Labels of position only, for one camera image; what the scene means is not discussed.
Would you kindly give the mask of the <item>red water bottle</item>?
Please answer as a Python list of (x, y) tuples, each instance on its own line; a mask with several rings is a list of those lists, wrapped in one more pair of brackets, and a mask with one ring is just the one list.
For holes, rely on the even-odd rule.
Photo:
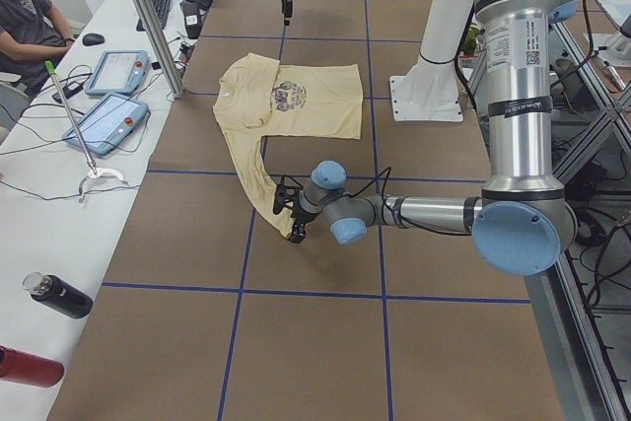
[(1, 347), (1, 379), (29, 386), (51, 387), (64, 376), (60, 362)]

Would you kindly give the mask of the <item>white curved stand base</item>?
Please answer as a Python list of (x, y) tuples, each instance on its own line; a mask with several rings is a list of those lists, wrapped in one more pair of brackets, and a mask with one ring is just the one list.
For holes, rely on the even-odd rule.
[(127, 185), (128, 181), (124, 178), (122, 172), (111, 168), (96, 167), (90, 170), (88, 174), (79, 183), (79, 202), (83, 203), (87, 194), (86, 185), (91, 181), (99, 181), (104, 179), (116, 179), (120, 183)]

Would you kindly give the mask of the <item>black water bottle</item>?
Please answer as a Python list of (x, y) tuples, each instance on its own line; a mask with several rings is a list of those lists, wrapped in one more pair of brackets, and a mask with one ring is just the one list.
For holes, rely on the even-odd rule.
[(25, 277), (22, 286), (34, 301), (71, 318), (83, 318), (93, 307), (91, 297), (56, 275), (32, 272)]

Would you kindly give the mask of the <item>seated person grey shirt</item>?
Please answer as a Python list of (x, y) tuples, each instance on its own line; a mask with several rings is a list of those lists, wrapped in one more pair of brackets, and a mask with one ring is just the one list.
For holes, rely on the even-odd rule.
[(1, 71), (19, 75), (33, 97), (74, 45), (73, 31), (50, 0), (1, 0)]

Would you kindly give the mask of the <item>black computer mouse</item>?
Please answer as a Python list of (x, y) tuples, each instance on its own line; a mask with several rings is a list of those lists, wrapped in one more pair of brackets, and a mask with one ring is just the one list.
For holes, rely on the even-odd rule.
[(105, 42), (105, 37), (97, 33), (88, 33), (88, 34), (83, 35), (82, 37), (82, 43), (85, 46), (100, 45), (100, 44), (103, 44), (104, 42)]

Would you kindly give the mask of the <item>teach pendant tablet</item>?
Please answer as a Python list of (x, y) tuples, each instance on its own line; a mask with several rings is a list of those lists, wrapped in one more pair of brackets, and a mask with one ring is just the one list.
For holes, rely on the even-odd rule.
[(150, 61), (146, 50), (108, 50), (84, 86), (88, 96), (108, 93), (130, 96), (143, 83)]
[(148, 113), (146, 103), (108, 93), (81, 116), (77, 124), (91, 154), (104, 156), (117, 148)]

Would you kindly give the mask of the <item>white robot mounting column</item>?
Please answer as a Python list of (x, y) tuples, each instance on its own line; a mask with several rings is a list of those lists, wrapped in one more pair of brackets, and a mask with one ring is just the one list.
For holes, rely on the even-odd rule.
[(418, 59), (389, 78), (396, 121), (461, 122), (456, 59), (473, 0), (432, 0)]

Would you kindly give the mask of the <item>metal rod green tip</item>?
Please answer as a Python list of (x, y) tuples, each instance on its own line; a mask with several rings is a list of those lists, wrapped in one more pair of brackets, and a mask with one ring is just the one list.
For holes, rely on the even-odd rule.
[(66, 97), (65, 97), (65, 95), (63, 93), (63, 88), (62, 88), (62, 86), (61, 86), (61, 84), (60, 84), (60, 82), (58, 80), (57, 74), (56, 74), (55, 69), (54, 69), (54, 65), (53, 65), (53, 63), (50, 60), (45, 60), (44, 61), (44, 65), (45, 65), (45, 68), (46, 68), (46, 70), (48, 72), (48, 75), (49, 75), (49, 77), (50, 77), (50, 79), (51, 79), (51, 81), (52, 81), (52, 83), (53, 83), (53, 85), (54, 85), (54, 87), (56, 89), (56, 92), (57, 92), (59, 98), (61, 99), (61, 103), (62, 103), (63, 107), (65, 108), (67, 116), (68, 116), (68, 118), (70, 120), (70, 123), (72, 125), (72, 129), (74, 131), (74, 134), (75, 134), (76, 138), (78, 139), (78, 141), (80, 143), (80, 147), (83, 150), (83, 153), (85, 155), (86, 162), (87, 162), (87, 165), (88, 165), (89, 170), (90, 170), (88, 172), (88, 177), (96, 178), (97, 177), (97, 171), (98, 171), (96, 161), (93, 158), (90, 150), (88, 149), (88, 146), (87, 146), (87, 144), (85, 142), (85, 139), (84, 139), (84, 137), (83, 137), (83, 135), (82, 135), (82, 133), (81, 133), (81, 131), (79, 129), (77, 121), (75, 120), (75, 116), (73, 114), (73, 111), (72, 111), (70, 105), (68, 104), (67, 99), (66, 99)]

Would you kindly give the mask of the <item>black keyboard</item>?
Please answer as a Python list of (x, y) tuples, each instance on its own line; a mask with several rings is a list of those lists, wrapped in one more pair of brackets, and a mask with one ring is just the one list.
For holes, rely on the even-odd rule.
[(151, 1), (156, 11), (160, 26), (162, 29), (164, 29), (168, 22), (173, 0), (151, 0)]

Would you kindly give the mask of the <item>brown paper table cover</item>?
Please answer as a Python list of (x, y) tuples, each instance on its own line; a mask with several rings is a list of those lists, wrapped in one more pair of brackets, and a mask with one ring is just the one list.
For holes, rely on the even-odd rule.
[(110, 262), (53, 420), (559, 420), (521, 278), (466, 238), (373, 228), (339, 245), (324, 219), (299, 245), (249, 205), (213, 105), (249, 53), (358, 66), (358, 140), (268, 138), (272, 175), (323, 160), (347, 185), (478, 193), (476, 116), (397, 122), (388, 79), (416, 60), (431, 0), (215, 0)]

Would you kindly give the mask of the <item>far teach pendant tablet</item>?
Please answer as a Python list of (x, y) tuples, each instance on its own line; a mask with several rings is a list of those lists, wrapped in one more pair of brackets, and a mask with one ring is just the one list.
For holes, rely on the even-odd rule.
[(150, 61), (146, 50), (108, 50), (84, 86), (88, 96), (108, 93), (130, 96), (143, 83)]

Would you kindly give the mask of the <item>near teach pendant tablet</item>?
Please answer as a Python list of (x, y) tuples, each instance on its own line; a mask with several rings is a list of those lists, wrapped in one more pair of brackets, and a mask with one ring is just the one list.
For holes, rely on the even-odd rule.
[(91, 154), (104, 156), (117, 148), (148, 113), (146, 103), (108, 93), (81, 116), (77, 124)]

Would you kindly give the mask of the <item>aluminium frame post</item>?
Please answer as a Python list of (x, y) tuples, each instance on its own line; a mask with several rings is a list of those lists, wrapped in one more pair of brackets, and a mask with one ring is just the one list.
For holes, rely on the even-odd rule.
[(132, 0), (175, 99), (184, 86), (151, 0)]

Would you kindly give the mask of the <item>yellow long-sleeve printed shirt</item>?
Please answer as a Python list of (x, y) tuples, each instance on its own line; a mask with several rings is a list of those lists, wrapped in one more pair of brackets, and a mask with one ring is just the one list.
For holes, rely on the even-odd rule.
[(359, 68), (282, 65), (250, 53), (219, 80), (214, 115), (250, 203), (282, 237), (291, 212), (272, 211), (276, 184), (261, 156), (266, 136), (360, 139), (363, 88)]

